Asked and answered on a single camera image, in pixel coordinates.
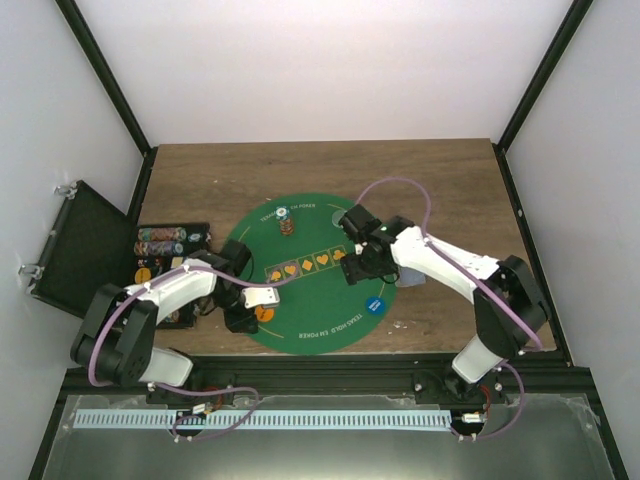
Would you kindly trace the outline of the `orange big blind button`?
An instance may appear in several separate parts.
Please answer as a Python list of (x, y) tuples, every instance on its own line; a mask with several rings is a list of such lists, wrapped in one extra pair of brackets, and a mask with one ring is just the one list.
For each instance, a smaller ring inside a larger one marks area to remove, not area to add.
[(255, 312), (255, 315), (256, 315), (256, 319), (260, 323), (271, 322), (275, 317), (275, 309), (274, 308), (266, 308), (264, 306), (256, 306), (254, 312)]

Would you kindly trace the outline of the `blue patterned card deck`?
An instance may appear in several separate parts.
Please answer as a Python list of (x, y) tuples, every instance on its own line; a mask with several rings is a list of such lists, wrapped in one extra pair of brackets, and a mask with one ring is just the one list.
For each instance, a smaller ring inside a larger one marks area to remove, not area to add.
[(409, 288), (426, 283), (426, 275), (418, 270), (400, 267), (395, 285), (398, 288)]

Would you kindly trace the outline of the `blue small blind button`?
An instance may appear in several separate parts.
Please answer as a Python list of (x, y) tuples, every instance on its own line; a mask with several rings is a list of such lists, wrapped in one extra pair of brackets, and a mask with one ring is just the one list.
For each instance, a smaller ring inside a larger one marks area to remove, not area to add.
[(382, 316), (387, 310), (387, 305), (383, 298), (372, 296), (365, 301), (365, 310), (370, 315)]

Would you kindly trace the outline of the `clear round dealer button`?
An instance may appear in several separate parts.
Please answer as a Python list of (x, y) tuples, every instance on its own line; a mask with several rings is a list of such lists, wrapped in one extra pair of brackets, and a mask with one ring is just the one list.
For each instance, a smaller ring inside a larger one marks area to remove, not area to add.
[(343, 218), (346, 214), (345, 210), (339, 209), (333, 212), (331, 221), (334, 227), (342, 229)]

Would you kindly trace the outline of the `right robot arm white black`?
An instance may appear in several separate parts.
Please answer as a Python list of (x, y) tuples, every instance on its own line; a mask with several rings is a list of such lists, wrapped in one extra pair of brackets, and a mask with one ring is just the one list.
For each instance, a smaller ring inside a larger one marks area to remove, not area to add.
[(348, 284), (395, 276), (397, 285), (408, 287), (431, 279), (472, 305), (475, 334), (444, 373), (451, 400), (468, 402), (490, 371), (523, 354), (528, 344), (542, 346), (538, 332), (550, 308), (523, 259), (471, 253), (404, 217), (382, 222), (360, 204), (334, 213), (332, 221), (355, 246), (340, 260)]

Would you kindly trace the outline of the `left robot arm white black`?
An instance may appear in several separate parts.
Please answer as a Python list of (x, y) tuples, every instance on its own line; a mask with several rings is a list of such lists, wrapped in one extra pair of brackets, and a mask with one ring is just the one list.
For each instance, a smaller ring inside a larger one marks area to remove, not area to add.
[(233, 332), (255, 333), (254, 308), (277, 303), (273, 287), (239, 278), (248, 248), (231, 240), (219, 253), (197, 251), (167, 272), (127, 287), (107, 284), (91, 301), (72, 344), (71, 359), (87, 369), (94, 387), (166, 387), (181, 403), (196, 402), (203, 377), (190, 357), (154, 346), (157, 326), (171, 313), (201, 299), (223, 311)]

